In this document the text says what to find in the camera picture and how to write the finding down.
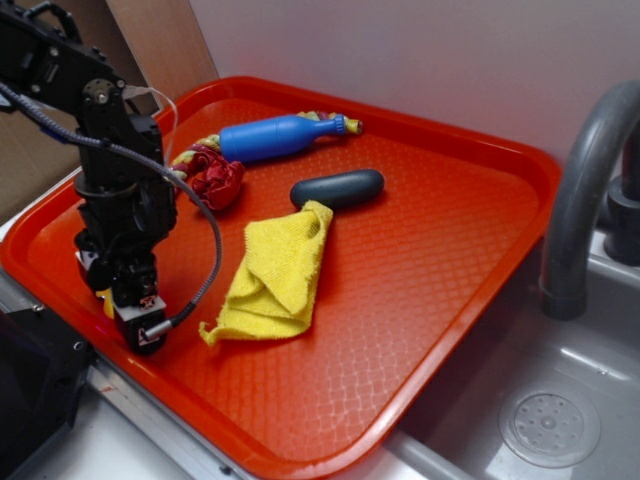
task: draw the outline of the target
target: microfiber cloth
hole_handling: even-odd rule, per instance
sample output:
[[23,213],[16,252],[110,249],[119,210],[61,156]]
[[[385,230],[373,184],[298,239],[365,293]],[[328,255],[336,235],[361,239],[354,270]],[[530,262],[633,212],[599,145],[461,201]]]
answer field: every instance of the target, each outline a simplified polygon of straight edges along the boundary
[[217,326],[207,331],[202,322],[202,339],[212,346],[218,339],[283,339],[306,331],[332,218],[330,208],[310,200],[300,212],[249,223],[245,256]]

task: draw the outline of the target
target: gray oval object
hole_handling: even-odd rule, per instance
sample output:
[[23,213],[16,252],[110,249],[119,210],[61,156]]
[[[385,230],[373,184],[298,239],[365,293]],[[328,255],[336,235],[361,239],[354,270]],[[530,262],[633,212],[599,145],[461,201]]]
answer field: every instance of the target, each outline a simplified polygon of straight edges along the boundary
[[331,209],[350,207],[371,200],[384,188],[384,177],[373,169],[353,170],[296,183],[289,198],[296,207],[315,200]]

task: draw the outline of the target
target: orange tray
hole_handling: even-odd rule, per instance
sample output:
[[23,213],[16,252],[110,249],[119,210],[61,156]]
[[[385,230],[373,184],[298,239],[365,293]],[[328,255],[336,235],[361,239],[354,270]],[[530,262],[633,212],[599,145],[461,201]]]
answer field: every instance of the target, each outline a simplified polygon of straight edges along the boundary
[[[541,237],[559,169],[547,155],[498,138],[251,78],[216,81],[157,118],[174,152],[226,125],[301,110],[337,111],[364,134],[324,138],[247,168],[217,218],[223,265],[203,302],[150,357],[127,349],[82,283],[73,237],[82,228],[67,183],[39,202],[1,245],[6,270],[169,409],[261,478],[338,472],[376,447]],[[384,192],[337,211],[313,324],[285,341],[222,341],[214,323],[244,255],[249,221],[295,211],[298,181],[379,170]],[[185,195],[178,225],[156,249],[160,292],[175,314],[214,255],[204,217]]]

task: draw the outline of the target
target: blue plastic bottle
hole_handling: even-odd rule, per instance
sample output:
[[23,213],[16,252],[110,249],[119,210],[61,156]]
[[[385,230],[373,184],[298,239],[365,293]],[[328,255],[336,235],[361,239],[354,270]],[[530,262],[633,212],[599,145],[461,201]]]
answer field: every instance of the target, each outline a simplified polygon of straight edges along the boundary
[[260,120],[223,128],[220,131],[222,156],[242,163],[298,152],[323,135],[347,133],[345,117],[310,120],[298,115]]

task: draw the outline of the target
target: tray rim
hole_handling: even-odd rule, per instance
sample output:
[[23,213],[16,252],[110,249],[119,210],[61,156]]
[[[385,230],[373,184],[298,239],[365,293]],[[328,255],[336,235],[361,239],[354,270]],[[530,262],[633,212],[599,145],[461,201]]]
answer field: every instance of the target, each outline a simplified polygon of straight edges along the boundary
[[[330,475],[347,468],[352,463],[361,459],[367,452],[378,446],[390,432],[415,396],[424,388],[431,375],[446,361],[446,358],[455,348],[455,345],[464,337],[466,331],[471,328],[475,320],[497,295],[502,285],[539,241],[546,228],[551,212],[553,195],[559,182],[560,169],[555,161],[546,153],[517,142],[251,77],[225,78],[192,90],[176,102],[180,111],[180,119],[184,120],[188,118],[195,113],[195,111],[214,101],[220,101],[225,98],[247,98],[247,92],[253,92],[255,95],[269,92],[270,95],[267,96],[269,101],[262,103],[277,106],[282,106],[280,102],[284,97],[290,97],[293,99],[293,102],[296,100],[304,100],[308,103],[309,96],[313,96],[314,105],[317,105],[316,108],[318,109],[324,107],[327,110],[331,110],[333,108],[332,106],[340,105],[341,112],[347,114],[352,111],[358,112],[359,118],[365,122],[366,131],[383,137],[397,133],[402,140],[403,135],[409,138],[415,135],[417,131],[424,132],[428,130],[431,136],[448,138],[451,142],[457,141],[468,144],[466,148],[495,149],[496,154],[499,153],[507,158],[519,158],[521,160],[509,164],[508,170],[504,168],[500,170],[512,173],[531,184],[539,199],[537,215],[522,231],[519,238],[511,245],[505,256],[495,265],[490,276],[492,279],[497,278],[498,281],[487,282],[485,279],[461,312],[452,319],[449,327],[443,331],[440,339],[434,344],[431,350],[425,352],[423,361],[417,365],[415,370],[392,395],[390,401],[374,418],[372,424],[349,447],[335,452],[333,455],[317,459],[312,463],[291,461],[281,459],[264,446],[260,448],[259,445],[256,445],[258,442],[255,439],[246,438],[247,434],[244,436],[238,435],[237,430],[239,430],[239,427],[230,420],[229,424],[225,425],[224,421],[221,422],[221,420],[224,420],[220,418],[222,415],[217,415],[215,419],[208,419],[209,421],[205,421],[204,425],[202,424],[202,419],[199,419],[199,426],[194,424],[193,421],[190,421],[193,419],[189,419],[188,416],[185,418],[184,412],[179,415],[209,441],[212,440],[207,427],[214,428],[216,435],[218,435],[215,439],[218,443],[215,443],[215,445],[237,461],[240,466],[256,475],[266,476],[266,478],[315,478],[317,476]],[[172,111],[170,109],[163,110],[156,116],[156,121],[163,132],[168,132],[173,127]],[[385,125],[388,125],[390,122],[406,127],[406,131],[390,132],[385,130]],[[451,153],[447,152],[439,153],[451,155]],[[490,159],[484,159],[481,163],[492,168],[491,161]],[[46,214],[49,213],[65,212],[77,203],[78,200],[78,197],[73,191],[72,180],[67,181],[40,202],[36,203],[18,219],[7,233],[4,241],[0,244],[0,262],[6,268],[7,272],[14,276],[14,278],[28,290],[39,290],[40,283],[37,279],[40,275],[36,272],[36,278],[32,278],[34,272],[28,264],[28,252],[24,250],[23,246],[29,244],[37,236],[40,230],[39,227],[41,223],[39,222],[41,217],[46,217]],[[59,209],[62,206],[66,206],[66,208],[61,211]],[[44,284],[53,287],[51,289],[52,292],[55,293],[59,291],[55,284],[47,281],[45,277],[42,277],[40,281],[44,281]],[[66,315],[74,314],[73,309],[64,304],[56,304],[54,310],[63,318]],[[120,356],[120,354],[116,352],[116,349],[109,347],[109,342],[96,341],[96,339],[90,339],[90,341],[92,341],[94,346],[107,358],[111,359],[114,354]],[[134,371],[127,373],[151,394],[154,393],[153,382],[145,379],[143,372]],[[164,394],[160,394],[158,399],[165,405],[168,403],[168,408],[172,409],[170,407],[171,399],[166,398],[166,393],[170,388],[164,387],[163,390]],[[253,444],[253,449],[247,447],[247,442]]]

